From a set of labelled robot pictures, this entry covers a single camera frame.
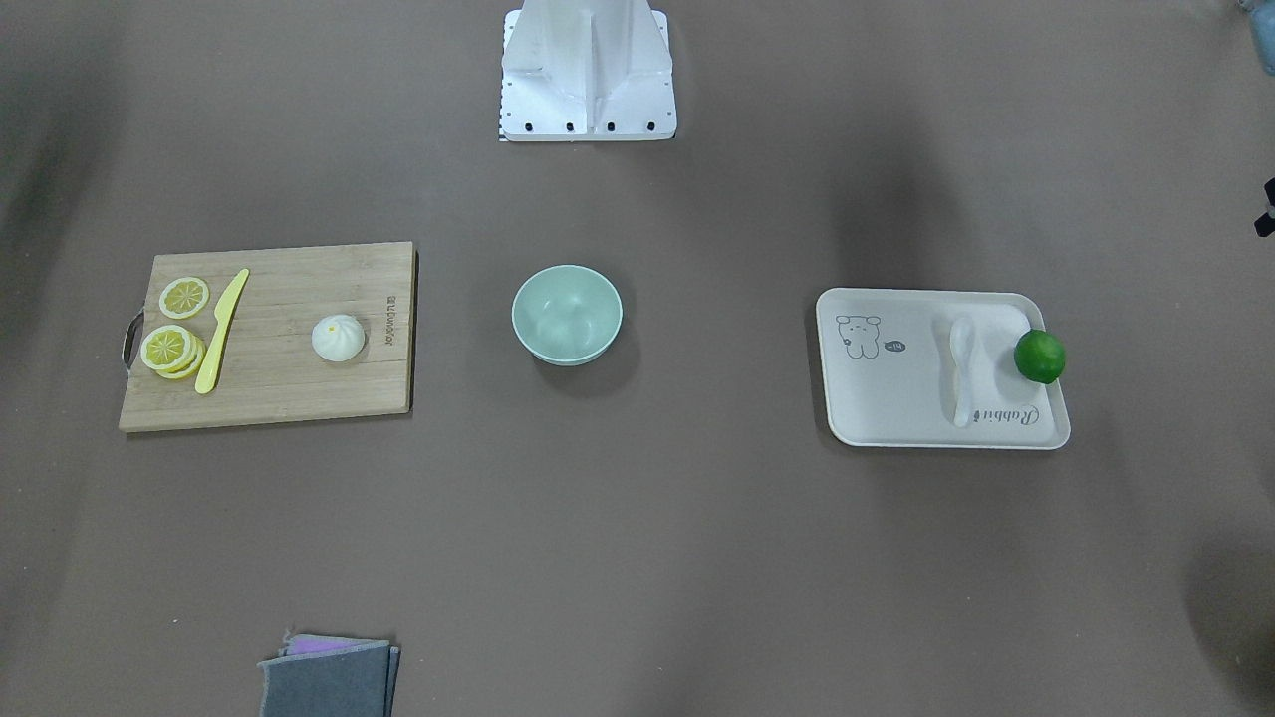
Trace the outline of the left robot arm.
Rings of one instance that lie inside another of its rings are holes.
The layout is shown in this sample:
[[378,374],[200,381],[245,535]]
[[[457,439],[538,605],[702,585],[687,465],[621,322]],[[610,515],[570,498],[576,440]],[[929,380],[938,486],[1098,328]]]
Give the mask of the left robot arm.
[[[1235,1],[1246,14],[1260,68],[1266,77],[1274,77],[1274,1]],[[1266,209],[1253,222],[1261,239],[1274,233],[1274,179],[1264,185]]]

